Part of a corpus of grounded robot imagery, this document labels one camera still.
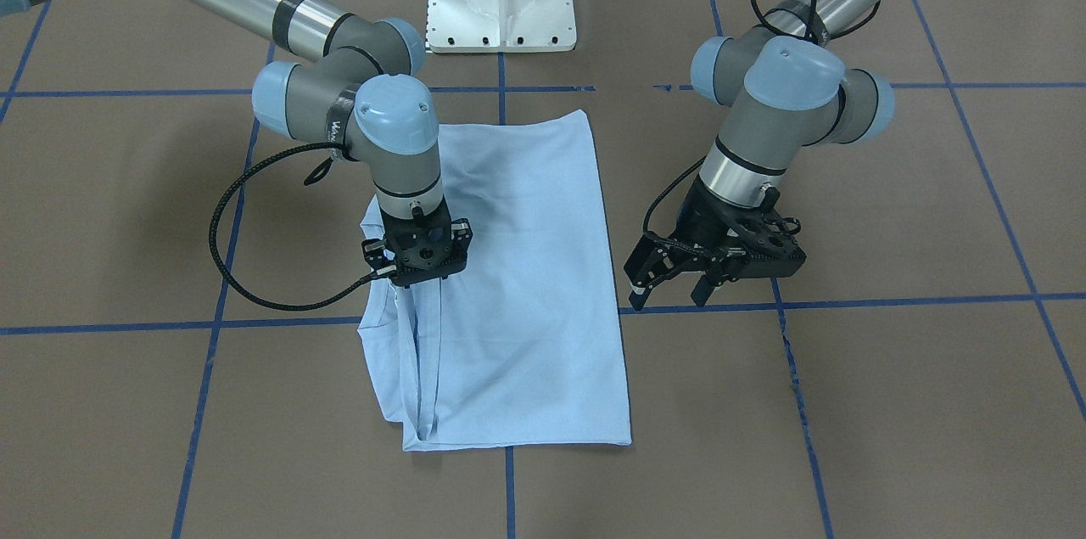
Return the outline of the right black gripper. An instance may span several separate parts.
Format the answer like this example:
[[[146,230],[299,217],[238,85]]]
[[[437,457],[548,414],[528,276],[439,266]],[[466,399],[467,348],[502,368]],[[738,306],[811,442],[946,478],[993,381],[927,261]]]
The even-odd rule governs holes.
[[[415,206],[408,220],[392,217],[384,211],[380,215],[383,236],[363,245],[365,261],[376,279],[387,278],[397,287],[408,288],[465,270],[472,226],[467,218],[451,218],[446,204],[439,204],[429,214]]]

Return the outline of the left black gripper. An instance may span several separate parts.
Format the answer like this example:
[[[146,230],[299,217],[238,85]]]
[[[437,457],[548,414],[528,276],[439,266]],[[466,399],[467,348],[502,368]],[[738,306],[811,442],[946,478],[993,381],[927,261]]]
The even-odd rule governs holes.
[[[750,278],[787,278],[795,275],[806,253],[795,239],[800,222],[776,214],[780,192],[768,187],[760,206],[734,206],[702,180],[691,184],[675,218],[675,230],[659,236],[649,229],[649,218],[662,199],[686,176],[679,176],[648,206],[641,224],[641,238],[624,264],[630,280],[629,303],[644,310],[652,289],[679,273],[714,272],[722,284]]]

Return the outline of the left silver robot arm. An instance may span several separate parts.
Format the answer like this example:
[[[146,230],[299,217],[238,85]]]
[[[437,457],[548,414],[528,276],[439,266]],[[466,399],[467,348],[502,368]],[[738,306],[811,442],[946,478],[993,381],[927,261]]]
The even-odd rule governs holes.
[[[785,171],[803,147],[853,145],[885,130],[895,110],[889,82],[847,70],[828,45],[874,17],[883,0],[750,0],[755,27],[715,36],[691,60],[691,87],[729,114],[706,156],[683,172],[691,179],[675,230],[641,226],[626,261],[633,310],[680,273],[705,306],[721,285],[787,278],[806,255],[800,222],[776,213]]]

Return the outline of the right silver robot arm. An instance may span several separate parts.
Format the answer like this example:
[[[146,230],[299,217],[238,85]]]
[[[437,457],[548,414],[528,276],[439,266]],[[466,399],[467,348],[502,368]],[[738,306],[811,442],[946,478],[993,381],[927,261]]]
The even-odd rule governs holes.
[[[20,14],[53,0],[3,0]],[[439,131],[430,95],[416,74],[422,39],[402,20],[368,21],[327,0],[184,0],[276,43],[310,66],[275,63],[253,90],[261,124],[294,137],[307,149],[329,147],[334,159],[372,168],[378,215],[372,293],[403,300],[457,294],[483,300],[512,250],[494,239],[496,220],[484,216],[466,184],[445,205],[437,171],[458,171],[481,153],[465,126]]]

